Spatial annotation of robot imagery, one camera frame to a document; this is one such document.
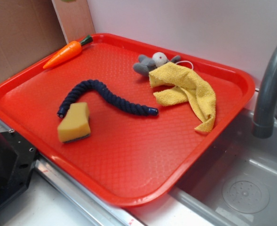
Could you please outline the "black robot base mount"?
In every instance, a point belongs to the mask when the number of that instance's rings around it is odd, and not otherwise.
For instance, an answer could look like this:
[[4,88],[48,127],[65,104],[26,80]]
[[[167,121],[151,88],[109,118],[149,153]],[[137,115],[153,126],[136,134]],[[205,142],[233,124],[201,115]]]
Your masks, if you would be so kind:
[[36,151],[18,132],[0,132],[0,209],[28,189]]

